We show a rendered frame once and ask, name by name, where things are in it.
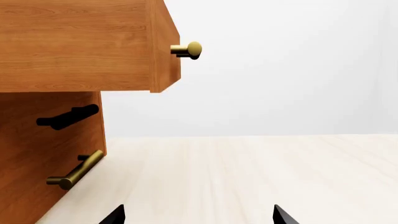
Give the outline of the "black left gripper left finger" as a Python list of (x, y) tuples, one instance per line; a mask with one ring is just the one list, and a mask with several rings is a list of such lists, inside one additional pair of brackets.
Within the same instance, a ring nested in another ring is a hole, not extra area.
[(104, 218), (98, 224), (124, 224), (125, 222), (125, 211), (124, 205), (120, 205), (115, 208), (106, 218)]

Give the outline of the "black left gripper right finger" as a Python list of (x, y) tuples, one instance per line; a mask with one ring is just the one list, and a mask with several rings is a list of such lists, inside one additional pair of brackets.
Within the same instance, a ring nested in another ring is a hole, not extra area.
[(290, 216), (278, 205), (274, 205), (272, 219), (274, 224), (299, 224), (296, 220), (294, 220), (294, 218), (292, 218), (292, 216)]

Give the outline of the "wooden cabinet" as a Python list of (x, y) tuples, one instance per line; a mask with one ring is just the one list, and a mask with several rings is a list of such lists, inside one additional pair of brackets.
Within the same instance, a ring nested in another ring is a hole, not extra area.
[(100, 93), (0, 93), (0, 224), (35, 224), (66, 193), (46, 179), (106, 149), (101, 113), (61, 130), (36, 123), (92, 104)]

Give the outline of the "open wooden drawer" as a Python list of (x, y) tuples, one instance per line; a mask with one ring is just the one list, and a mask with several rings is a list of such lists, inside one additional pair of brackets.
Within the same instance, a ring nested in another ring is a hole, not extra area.
[(0, 0), (0, 92), (160, 93), (179, 43), (164, 0)]

